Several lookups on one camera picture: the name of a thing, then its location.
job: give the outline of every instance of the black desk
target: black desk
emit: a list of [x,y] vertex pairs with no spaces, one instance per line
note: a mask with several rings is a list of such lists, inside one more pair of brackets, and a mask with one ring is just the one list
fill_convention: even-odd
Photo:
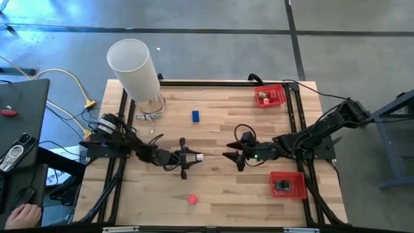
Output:
[[[12,105],[17,96],[21,94],[12,108],[19,113],[18,116],[0,116],[0,153],[4,153],[23,133],[29,133],[39,140],[48,91],[49,80],[47,79],[0,84],[0,109],[6,109],[7,105]],[[4,227],[10,215],[10,205],[16,194],[20,189],[29,187],[32,179],[31,188],[36,191],[32,204],[43,206],[49,167],[75,175],[80,180],[85,171],[85,165],[56,155],[39,147],[37,143],[8,174],[11,180],[6,190],[4,212],[0,215],[0,227]]]

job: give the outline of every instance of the yellow connector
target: yellow connector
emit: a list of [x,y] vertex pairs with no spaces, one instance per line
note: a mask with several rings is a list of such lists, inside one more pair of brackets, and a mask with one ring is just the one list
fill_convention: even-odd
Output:
[[83,130],[83,139],[87,139],[89,136],[91,136],[91,131],[90,130],[87,130],[87,129],[84,129]]
[[92,100],[92,101],[87,100],[87,101],[86,101],[86,104],[85,104],[85,108],[86,108],[86,109],[93,108],[93,107],[95,106],[95,104],[96,104],[95,100]]

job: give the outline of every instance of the yellow cable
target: yellow cable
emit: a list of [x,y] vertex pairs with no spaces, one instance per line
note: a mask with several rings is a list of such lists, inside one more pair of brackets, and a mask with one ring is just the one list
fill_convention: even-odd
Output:
[[[22,73],[24,76],[26,76],[26,78],[29,79],[29,80],[33,80],[34,78],[38,78],[40,75],[42,75],[42,74],[44,74],[46,72],[49,72],[49,71],[61,71],[61,72],[67,73],[68,75],[72,76],[76,80],[76,82],[78,83],[78,85],[79,85],[79,87],[80,87],[80,89],[81,89],[81,91],[83,93],[83,96],[86,99],[87,104],[88,104],[88,102],[91,102],[86,97],[85,91],[83,90],[82,86],[80,85],[80,82],[77,79],[77,77],[75,77],[73,74],[71,74],[71,73],[69,73],[67,71],[64,71],[64,70],[61,70],[61,69],[49,69],[49,70],[46,70],[46,71],[43,71],[43,72],[38,73],[37,75],[33,76],[33,78],[30,78],[25,72],[23,72],[19,67],[17,67],[16,65],[14,65],[11,61],[8,61],[6,58],[4,58],[2,56],[0,56],[0,58],[3,59],[3,60],[5,60],[5,61],[7,61],[9,64],[11,64],[11,66],[13,66],[18,71],[20,71],[20,73]],[[63,108],[59,107],[58,105],[53,104],[49,99],[47,99],[47,103],[50,104],[50,105],[52,105],[53,107],[59,109],[60,111],[66,113],[68,116],[70,116],[70,118],[72,118],[73,121],[75,121],[77,123],[77,125],[79,125],[79,127],[82,129],[82,131],[83,131],[83,137],[84,138],[86,138],[87,135],[89,136],[90,131],[89,130],[86,130],[70,113],[68,113],[66,110],[64,110]]]

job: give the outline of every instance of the small object in basket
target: small object in basket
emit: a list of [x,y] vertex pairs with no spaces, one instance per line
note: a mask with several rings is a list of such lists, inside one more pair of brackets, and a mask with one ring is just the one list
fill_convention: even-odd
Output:
[[288,180],[276,181],[275,188],[276,188],[276,190],[289,191],[290,190],[289,181]]
[[193,123],[198,123],[200,122],[200,115],[198,111],[193,111]]
[[262,98],[262,99],[264,99],[264,98],[266,98],[266,93],[264,93],[264,92],[259,92],[259,98]]
[[199,198],[197,197],[197,195],[192,194],[189,198],[188,198],[188,202],[191,205],[195,205],[197,203],[197,201],[199,200]]

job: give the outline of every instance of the blue block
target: blue block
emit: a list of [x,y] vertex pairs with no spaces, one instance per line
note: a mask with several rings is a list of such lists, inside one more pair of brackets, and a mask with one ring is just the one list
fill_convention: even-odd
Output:
[[193,122],[194,123],[200,122],[200,115],[198,111],[193,111]]

